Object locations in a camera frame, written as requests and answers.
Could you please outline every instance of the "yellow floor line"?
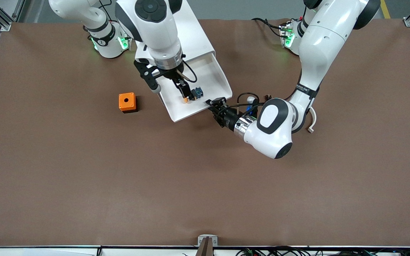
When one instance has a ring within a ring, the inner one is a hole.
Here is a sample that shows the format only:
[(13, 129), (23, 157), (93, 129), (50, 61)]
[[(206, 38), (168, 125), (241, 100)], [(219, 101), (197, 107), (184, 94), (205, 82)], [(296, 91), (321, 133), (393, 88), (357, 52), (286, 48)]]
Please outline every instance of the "yellow floor line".
[(382, 9), (382, 14), (384, 14), (385, 19), (390, 19), (390, 13), (385, 4), (385, 0), (380, 0), (380, 8)]

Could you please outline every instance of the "floor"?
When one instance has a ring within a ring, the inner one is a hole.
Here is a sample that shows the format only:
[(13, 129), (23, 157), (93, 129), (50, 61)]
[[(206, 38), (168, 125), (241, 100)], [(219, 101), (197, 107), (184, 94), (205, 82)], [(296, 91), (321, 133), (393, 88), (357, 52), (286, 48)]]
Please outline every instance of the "floor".
[[(111, 0), (102, 0), (104, 4)], [(198, 19), (249, 20), (254, 17), (279, 19), (298, 17), (303, 14), (303, 2), (292, 0), (289, 4), (280, 0), (188, 0)], [(403, 18), (410, 13), (410, 1), (385, 0), (391, 18)], [(115, 1), (107, 6), (112, 19), (114, 17)], [(376, 18), (384, 18), (381, 10)], [(21, 15), (22, 22), (75, 22), (58, 17), (50, 8), (48, 0), (27, 0)]]

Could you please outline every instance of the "black label band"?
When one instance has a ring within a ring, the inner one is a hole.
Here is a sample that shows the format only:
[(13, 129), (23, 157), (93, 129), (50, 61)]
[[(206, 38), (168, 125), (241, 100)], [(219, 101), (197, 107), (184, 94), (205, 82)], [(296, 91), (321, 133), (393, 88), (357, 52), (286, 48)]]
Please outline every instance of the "black label band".
[(303, 17), (302, 19), (301, 19), (301, 22), (303, 23), (303, 26), (305, 26), (306, 28), (308, 28), (308, 23), (306, 23), (306, 21), (305, 21), (305, 17)]
[(107, 27), (108, 24), (109, 24), (109, 20), (106, 20), (105, 23), (102, 26), (100, 26), (98, 28), (93, 28), (93, 29), (86, 28), (86, 30), (88, 30), (89, 32), (99, 32), (99, 31), (104, 30)]
[(298, 91), (303, 92), (306, 95), (308, 95), (309, 99), (315, 98), (317, 96), (317, 93), (319, 92), (319, 88), (317, 88), (317, 91), (313, 91), (313, 90), (309, 89), (308, 87), (303, 86), (301, 84), (297, 84), (295, 86), (295, 89), (298, 90)]
[(110, 31), (108, 35), (101, 37), (101, 38), (92, 36), (92, 39), (94, 42), (96, 42), (96, 44), (98, 44), (99, 46), (103, 46), (103, 47), (109, 45), (109, 42), (114, 38), (115, 31), (116, 31), (115, 26), (113, 24), (111, 25), (112, 25), (112, 30)]
[(298, 26), (296, 27), (296, 30), (298, 31), (298, 35), (300, 37), (303, 37), (303, 34), (305, 34), (305, 31), (301, 28), (301, 22), (298, 23)]

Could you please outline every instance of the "small orange part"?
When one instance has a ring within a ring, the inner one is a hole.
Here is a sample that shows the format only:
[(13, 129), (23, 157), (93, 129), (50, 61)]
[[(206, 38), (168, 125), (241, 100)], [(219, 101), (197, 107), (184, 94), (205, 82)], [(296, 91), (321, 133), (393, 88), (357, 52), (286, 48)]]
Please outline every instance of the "small orange part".
[(133, 92), (128, 92), (127, 94), (120, 94), (118, 103), (119, 109), (123, 112), (137, 110), (137, 101), (135, 99), (135, 94)]

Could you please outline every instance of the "brown table surface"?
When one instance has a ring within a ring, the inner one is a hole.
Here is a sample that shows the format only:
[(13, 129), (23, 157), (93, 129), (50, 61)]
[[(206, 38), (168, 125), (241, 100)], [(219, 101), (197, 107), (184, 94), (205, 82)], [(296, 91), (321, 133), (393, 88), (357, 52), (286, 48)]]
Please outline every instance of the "brown table surface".
[[(200, 21), (234, 96), (286, 97), (300, 61), (254, 21)], [(410, 246), (410, 28), (354, 31), (314, 103), (314, 134), (272, 160), (208, 111), (173, 123), (132, 64), (80, 24), (0, 37), (0, 246)], [(141, 111), (122, 114), (118, 94)]]

